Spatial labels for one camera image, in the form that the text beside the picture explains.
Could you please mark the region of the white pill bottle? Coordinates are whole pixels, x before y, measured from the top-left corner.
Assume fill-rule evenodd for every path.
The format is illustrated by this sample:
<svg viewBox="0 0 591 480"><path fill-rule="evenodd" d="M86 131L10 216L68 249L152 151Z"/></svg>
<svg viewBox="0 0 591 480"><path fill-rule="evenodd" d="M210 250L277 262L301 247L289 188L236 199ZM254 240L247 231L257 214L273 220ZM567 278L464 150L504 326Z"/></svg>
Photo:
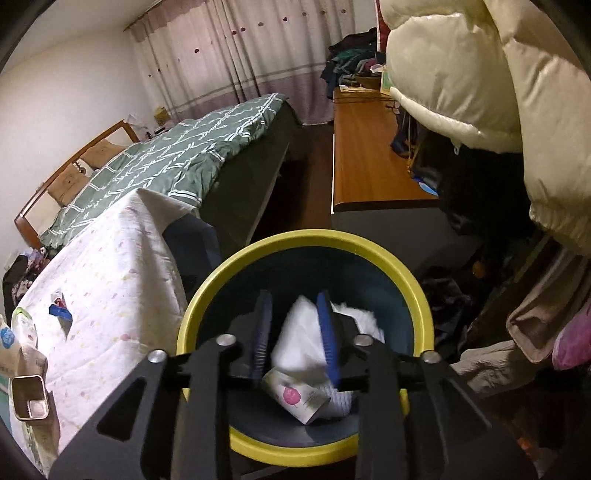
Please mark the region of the white pill bottle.
<svg viewBox="0 0 591 480"><path fill-rule="evenodd" d="M47 359L37 347L22 346L11 322L1 319L1 375L9 380L9 396L17 420L37 423L49 418L46 369Z"/></svg>

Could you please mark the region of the blue white wrapper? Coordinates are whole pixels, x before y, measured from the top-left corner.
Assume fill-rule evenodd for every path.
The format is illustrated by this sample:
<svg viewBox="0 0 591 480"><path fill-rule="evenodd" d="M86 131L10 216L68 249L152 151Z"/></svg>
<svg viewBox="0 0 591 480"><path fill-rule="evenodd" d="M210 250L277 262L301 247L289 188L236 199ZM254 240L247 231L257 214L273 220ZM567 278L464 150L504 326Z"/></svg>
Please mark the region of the blue white wrapper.
<svg viewBox="0 0 591 480"><path fill-rule="evenodd" d="M48 308L48 313L65 322L71 323L73 321L72 314L68 310L64 296L60 290L51 294L51 304Z"/></svg>

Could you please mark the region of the green white drink bottle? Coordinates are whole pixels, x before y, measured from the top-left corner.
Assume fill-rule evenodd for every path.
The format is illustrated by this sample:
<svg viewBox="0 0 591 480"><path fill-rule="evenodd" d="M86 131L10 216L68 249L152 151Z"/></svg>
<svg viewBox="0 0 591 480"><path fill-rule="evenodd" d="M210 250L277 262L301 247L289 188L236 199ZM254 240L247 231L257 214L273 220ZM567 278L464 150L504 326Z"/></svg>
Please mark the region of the green white drink bottle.
<svg viewBox="0 0 591 480"><path fill-rule="evenodd" d="M37 347L38 336L35 322L22 307L17 307L13 311L11 329L22 346Z"/></svg>

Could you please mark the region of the yellow rimmed trash bin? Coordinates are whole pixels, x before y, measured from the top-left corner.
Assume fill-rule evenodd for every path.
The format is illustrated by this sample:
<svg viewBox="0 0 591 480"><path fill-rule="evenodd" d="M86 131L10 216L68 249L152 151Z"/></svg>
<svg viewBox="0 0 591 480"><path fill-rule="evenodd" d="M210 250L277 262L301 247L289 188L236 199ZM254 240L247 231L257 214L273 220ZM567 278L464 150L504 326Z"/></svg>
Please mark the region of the yellow rimmed trash bin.
<svg viewBox="0 0 591 480"><path fill-rule="evenodd" d="M349 315L360 332L394 352L418 355L434 346L425 293L392 253L349 233L307 229L278 234L221 263L197 289L184 313L176 351L190 353L256 308L263 291L273 297L267 344L277 368L328 394L311 424L287 413L256 385L238 387L229 400L231 450L283 467L317 467L358 452L353 396L331 389L315 300L327 291L335 312Z"/></svg>

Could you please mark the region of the wooden sideboard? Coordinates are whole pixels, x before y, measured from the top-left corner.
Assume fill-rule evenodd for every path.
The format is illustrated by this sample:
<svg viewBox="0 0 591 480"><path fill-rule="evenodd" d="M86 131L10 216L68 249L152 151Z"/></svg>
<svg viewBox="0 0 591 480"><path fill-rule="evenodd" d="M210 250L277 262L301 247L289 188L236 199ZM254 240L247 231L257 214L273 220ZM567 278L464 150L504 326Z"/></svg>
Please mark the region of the wooden sideboard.
<svg viewBox="0 0 591 480"><path fill-rule="evenodd" d="M394 103L378 91L334 92L332 210L335 213L433 208L436 196L408 174L391 148Z"/></svg>

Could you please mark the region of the white floral table cloth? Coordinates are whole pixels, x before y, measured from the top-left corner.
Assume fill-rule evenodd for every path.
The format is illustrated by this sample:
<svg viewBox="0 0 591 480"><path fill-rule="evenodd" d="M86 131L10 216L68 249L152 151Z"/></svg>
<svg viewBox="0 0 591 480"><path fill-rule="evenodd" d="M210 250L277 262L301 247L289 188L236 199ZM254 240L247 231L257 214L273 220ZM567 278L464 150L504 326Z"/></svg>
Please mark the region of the white floral table cloth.
<svg viewBox="0 0 591 480"><path fill-rule="evenodd" d="M19 302L47 359L50 417L39 424L12 418L11 430L43 475L151 350L173 353L187 300L163 232L193 215L180 201L134 190L71 240ZM71 323L48 313L57 290Z"/></svg>

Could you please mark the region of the wooden bed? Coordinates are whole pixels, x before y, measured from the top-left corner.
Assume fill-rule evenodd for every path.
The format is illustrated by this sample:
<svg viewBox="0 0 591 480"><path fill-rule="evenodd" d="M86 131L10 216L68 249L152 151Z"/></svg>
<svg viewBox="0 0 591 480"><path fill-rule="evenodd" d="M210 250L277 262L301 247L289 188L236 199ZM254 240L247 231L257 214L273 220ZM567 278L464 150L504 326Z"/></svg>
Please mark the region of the wooden bed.
<svg viewBox="0 0 591 480"><path fill-rule="evenodd" d="M136 188L197 209L225 256L249 245L300 130L278 93L182 120L139 141L119 121L47 179L14 223L33 248L58 249Z"/></svg>

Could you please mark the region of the green checked duvet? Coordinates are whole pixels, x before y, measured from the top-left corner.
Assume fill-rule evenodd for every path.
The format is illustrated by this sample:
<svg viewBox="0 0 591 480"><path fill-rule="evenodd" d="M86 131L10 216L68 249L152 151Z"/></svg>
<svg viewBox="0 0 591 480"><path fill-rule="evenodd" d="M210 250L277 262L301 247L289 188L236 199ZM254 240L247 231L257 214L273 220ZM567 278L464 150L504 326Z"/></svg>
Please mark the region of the green checked duvet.
<svg viewBox="0 0 591 480"><path fill-rule="evenodd" d="M43 247L59 249L90 222L135 189L151 190L199 208L222 166L270 130L287 96L259 98L186 119L134 143L89 179L40 236Z"/></svg>

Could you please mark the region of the pile of dark clothes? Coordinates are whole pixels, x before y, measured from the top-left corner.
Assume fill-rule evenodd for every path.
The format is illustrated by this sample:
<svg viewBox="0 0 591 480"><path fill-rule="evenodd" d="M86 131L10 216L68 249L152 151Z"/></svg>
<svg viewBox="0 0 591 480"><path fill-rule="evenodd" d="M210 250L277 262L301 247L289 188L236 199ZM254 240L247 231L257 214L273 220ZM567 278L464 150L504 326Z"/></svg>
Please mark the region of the pile of dark clothes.
<svg viewBox="0 0 591 480"><path fill-rule="evenodd" d="M342 80L353 80L361 72L361 62L377 59L377 45L378 30L373 27L366 32L346 35L329 47L329 57L321 73L329 100L334 99L335 89Z"/></svg>

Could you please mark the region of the small cardboard box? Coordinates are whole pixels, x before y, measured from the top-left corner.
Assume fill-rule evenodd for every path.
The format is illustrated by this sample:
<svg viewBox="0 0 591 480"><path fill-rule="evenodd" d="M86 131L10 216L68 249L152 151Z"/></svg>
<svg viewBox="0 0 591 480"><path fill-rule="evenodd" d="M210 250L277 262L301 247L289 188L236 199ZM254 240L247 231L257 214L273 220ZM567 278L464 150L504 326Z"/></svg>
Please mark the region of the small cardboard box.
<svg viewBox="0 0 591 480"><path fill-rule="evenodd" d="M164 126L171 117L165 107L158 107L154 111L154 119L159 127Z"/></svg>

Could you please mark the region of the left brown pillow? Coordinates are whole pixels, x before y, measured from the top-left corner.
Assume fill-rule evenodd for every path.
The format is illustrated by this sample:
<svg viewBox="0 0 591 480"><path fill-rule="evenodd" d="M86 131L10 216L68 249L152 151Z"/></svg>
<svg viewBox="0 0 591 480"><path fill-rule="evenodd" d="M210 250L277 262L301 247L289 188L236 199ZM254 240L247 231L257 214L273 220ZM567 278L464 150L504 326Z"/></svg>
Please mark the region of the left brown pillow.
<svg viewBox="0 0 591 480"><path fill-rule="evenodd" d="M61 206L70 204L89 182L76 164L68 165L48 187L48 194Z"/></svg>

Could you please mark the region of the brown pillow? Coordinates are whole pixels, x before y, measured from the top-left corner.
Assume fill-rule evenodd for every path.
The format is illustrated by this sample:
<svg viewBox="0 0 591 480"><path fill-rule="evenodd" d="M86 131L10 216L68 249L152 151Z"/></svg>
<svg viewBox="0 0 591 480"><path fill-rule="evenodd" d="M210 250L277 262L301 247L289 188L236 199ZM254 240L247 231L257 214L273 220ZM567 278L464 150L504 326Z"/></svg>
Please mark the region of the brown pillow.
<svg viewBox="0 0 591 480"><path fill-rule="evenodd" d="M102 139L94 146L88 148L81 155L81 159L91 168L100 169L124 150L124 146L111 143L107 139Z"/></svg>
<svg viewBox="0 0 591 480"><path fill-rule="evenodd" d="M48 194L61 206L70 204L89 182L76 164L68 165L48 187Z"/></svg>

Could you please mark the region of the right brown pillow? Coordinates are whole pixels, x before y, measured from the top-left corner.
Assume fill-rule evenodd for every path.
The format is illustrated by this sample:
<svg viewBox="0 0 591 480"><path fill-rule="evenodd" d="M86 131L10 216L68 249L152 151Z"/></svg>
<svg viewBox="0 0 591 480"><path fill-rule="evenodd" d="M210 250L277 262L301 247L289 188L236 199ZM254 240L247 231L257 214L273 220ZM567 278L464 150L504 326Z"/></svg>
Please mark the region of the right brown pillow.
<svg viewBox="0 0 591 480"><path fill-rule="evenodd" d="M100 169L124 150L124 146L111 143L107 139L102 139L94 146L88 148L81 155L81 159L91 168Z"/></svg>

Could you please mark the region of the black clothes on cabinet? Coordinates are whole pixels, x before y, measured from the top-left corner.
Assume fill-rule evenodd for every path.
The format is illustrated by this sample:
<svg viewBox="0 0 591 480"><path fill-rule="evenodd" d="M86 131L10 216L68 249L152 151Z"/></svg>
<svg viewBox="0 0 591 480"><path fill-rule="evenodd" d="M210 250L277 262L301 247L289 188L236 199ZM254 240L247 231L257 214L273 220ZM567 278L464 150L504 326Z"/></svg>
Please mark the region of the black clothes on cabinet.
<svg viewBox="0 0 591 480"><path fill-rule="evenodd" d="M15 258L1 284L6 318L11 318L16 306L48 262L45 249L28 250Z"/></svg>

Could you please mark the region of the striped pink curtain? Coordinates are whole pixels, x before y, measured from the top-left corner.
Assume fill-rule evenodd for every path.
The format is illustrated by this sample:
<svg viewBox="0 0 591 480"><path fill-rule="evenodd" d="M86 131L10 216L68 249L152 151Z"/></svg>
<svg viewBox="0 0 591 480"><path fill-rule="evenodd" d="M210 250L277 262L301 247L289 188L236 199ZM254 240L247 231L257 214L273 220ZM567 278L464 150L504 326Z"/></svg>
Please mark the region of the striped pink curtain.
<svg viewBox="0 0 591 480"><path fill-rule="evenodd" d="M160 1L127 32L152 108L174 121L280 93L315 125L334 117L329 48L376 25L373 1Z"/></svg>

